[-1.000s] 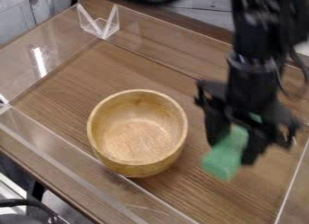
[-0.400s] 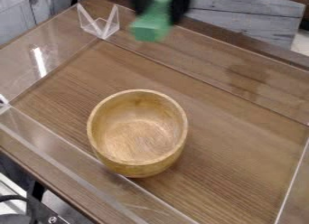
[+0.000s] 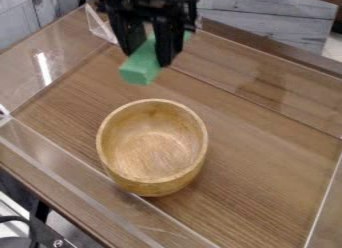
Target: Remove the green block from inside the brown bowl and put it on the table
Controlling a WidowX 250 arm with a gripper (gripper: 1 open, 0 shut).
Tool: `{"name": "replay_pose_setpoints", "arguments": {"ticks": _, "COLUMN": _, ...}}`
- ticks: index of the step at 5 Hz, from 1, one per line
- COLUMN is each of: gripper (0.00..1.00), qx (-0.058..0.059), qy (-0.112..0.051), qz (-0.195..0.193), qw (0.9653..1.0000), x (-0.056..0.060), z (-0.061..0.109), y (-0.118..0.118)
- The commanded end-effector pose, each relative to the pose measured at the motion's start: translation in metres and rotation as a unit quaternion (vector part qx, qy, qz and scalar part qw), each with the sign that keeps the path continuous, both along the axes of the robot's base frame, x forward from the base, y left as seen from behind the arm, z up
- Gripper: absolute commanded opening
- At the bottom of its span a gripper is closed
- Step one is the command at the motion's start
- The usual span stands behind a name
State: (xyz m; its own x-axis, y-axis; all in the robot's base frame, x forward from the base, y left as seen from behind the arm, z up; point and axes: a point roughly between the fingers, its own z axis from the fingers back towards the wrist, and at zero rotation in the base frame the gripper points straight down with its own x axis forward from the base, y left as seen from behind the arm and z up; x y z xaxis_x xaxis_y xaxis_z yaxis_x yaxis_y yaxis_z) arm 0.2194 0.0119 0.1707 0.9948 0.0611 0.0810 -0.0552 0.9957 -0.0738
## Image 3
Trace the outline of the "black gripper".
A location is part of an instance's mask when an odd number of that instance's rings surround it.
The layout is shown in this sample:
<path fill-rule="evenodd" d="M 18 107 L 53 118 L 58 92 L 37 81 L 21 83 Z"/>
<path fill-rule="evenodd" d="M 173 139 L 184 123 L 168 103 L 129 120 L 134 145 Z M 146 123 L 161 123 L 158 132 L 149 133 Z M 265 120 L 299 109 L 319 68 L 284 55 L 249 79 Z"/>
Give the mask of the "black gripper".
<path fill-rule="evenodd" d="M 200 0 L 105 0 L 120 46 L 130 56 L 148 39 L 144 20 L 153 22 L 162 67 L 184 50 L 185 29 L 197 29 Z"/>

